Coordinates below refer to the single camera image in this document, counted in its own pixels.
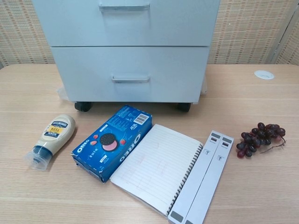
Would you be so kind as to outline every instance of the hellmann's mayonnaise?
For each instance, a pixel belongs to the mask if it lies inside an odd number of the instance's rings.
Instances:
[[[75,120],[61,114],[45,128],[40,139],[24,159],[33,169],[46,170],[53,155],[70,139],[75,130]]]

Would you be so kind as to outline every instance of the cabinet caster wheel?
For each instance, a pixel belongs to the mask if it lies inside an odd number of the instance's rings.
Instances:
[[[91,102],[76,102],[75,103],[75,109],[82,112],[87,112],[92,107]]]
[[[183,112],[189,112],[191,103],[178,103],[178,109]]]

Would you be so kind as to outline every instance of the notebook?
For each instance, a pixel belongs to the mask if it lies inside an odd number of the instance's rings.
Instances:
[[[156,124],[110,180],[167,217],[202,148],[200,141]]]

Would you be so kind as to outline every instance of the grapes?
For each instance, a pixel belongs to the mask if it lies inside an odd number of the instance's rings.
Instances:
[[[266,128],[265,124],[262,123],[262,122],[258,123],[258,124],[257,124],[257,127],[258,127],[258,129],[260,129],[261,131],[263,131],[263,130]]]
[[[245,150],[240,150],[237,154],[238,158],[243,158],[245,155]]]
[[[237,144],[237,149],[239,149],[239,150],[242,150],[242,149],[244,149],[245,148],[245,143],[243,143],[243,142],[241,142],[241,143],[238,143]]]
[[[258,128],[253,128],[252,130],[251,130],[251,132],[253,133],[253,134],[257,134],[258,132],[259,132],[259,129]]]
[[[246,150],[246,151],[245,151],[245,155],[246,155],[247,157],[251,157],[251,156],[252,156],[252,153],[251,153],[249,150]]]
[[[251,129],[250,133],[243,132],[241,134],[241,137],[244,139],[244,141],[236,145],[237,149],[239,150],[237,156],[239,158],[243,158],[244,156],[251,157],[252,153],[255,153],[261,145],[270,145],[271,139],[273,139],[273,141],[275,142],[279,142],[282,139],[284,140],[284,136],[285,129],[281,128],[279,125],[267,124],[265,126],[264,123],[260,122],[257,124],[257,128],[255,127]]]

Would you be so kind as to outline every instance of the white drawer cabinet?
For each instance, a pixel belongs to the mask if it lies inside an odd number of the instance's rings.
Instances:
[[[199,100],[219,2],[33,0],[77,105],[142,101],[188,108]]]

